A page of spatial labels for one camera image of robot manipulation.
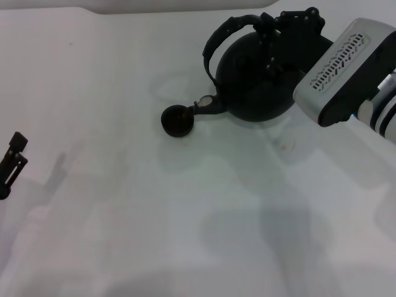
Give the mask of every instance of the white table surface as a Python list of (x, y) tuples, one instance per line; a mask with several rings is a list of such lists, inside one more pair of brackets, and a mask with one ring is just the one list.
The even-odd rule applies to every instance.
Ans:
[(396, 26), (393, 0), (0, 11), (1, 150), (29, 139), (0, 202), (0, 296), (395, 296), (394, 145), (297, 106), (263, 124), (197, 117), (184, 139), (161, 128), (166, 107), (213, 93), (201, 54), (229, 16), (310, 6), (331, 40), (357, 17)]

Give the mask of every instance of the black kettle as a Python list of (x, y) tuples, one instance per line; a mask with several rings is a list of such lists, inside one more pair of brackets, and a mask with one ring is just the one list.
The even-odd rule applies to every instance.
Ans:
[[(293, 105), (293, 91), (304, 73), (292, 64), (283, 63), (280, 69), (275, 63), (271, 51), (277, 50), (273, 49), (273, 39), (279, 31), (272, 28), (269, 32), (272, 38), (267, 37), (265, 21), (266, 18), (272, 23), (278, 21), (263, 15), (231, 17), (213, 33), (203, 56), (205, 70), (216, 86), (217, 94), (204, 96), (190, 107), (174, 105), (167, 108), (161, 116), (166, 133), (173, 137), (188, 135), (197, 114), (228, 111), (245, 121), (262, 122), (280, 116)], [(209, 71), (209, 61), (215, 50), (245, 25), (253, 25), (256, 32), (241, 37), (226, 50), (214, 78)]]

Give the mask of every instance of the white backdrop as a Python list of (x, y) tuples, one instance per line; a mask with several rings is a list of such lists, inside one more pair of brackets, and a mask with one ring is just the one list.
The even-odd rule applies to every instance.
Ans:
[(0, 0), (0, 9), (83, 7), (99, 14), (260, 8), (276, 0)]

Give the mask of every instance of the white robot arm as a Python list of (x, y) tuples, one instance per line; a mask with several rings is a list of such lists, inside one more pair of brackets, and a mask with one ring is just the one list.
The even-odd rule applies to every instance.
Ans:
[(351, 115), (396, 144), (396, 28), (356, 19), (295, 88), (322, 127)]

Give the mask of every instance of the black handle strap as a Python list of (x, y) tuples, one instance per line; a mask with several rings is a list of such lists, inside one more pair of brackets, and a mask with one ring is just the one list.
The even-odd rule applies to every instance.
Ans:
[(242, 17), (230, 17), (223, 25), (221, 25), (212, 36), (206, 42), (204, 52), (204, 67), (206, 73), (209, 75), (210, 79), (217, 87), (218, 83), (209, 70), (209, 62), (217, 48), (234, 32), (241, 30), (246, 25), (253, 25), (253, 27), (259, 28), (263, 25), (263, 21), (260, 17), (256, 15), (244, 15)]

